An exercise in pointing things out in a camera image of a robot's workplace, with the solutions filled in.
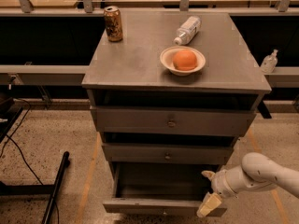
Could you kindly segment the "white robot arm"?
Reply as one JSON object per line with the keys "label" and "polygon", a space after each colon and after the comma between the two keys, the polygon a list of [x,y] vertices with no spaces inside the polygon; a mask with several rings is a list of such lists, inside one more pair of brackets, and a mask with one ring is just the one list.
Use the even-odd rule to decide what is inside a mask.
{"label": "white robot arm", "polygon": [[217,209],[224,199],[235,197],[242,191],[266,191],[281,187],[299,198],[299,172],[281,166],[257,152],[246,154],[242,162],[231,169],[214,173],[203,171],[211,182],[208,192],[197,210],[197,216],[206,217]]}

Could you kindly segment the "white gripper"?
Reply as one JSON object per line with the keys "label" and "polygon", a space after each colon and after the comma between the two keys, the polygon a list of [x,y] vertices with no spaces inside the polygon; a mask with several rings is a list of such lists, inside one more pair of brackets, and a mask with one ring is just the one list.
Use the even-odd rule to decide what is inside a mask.
{"label": "white gripper", "polygon": [[237,177],[237,170],[235,168],[229,170],[223,169],[216,174],[205,170],[201,172],[201,175],[211,181],[211,187],[214,191],[213,193],[208,192],[206,194],[196,212],[197,216],[206,217],[221,205],[222,199],[236,196],[232,185],[233,179]]}

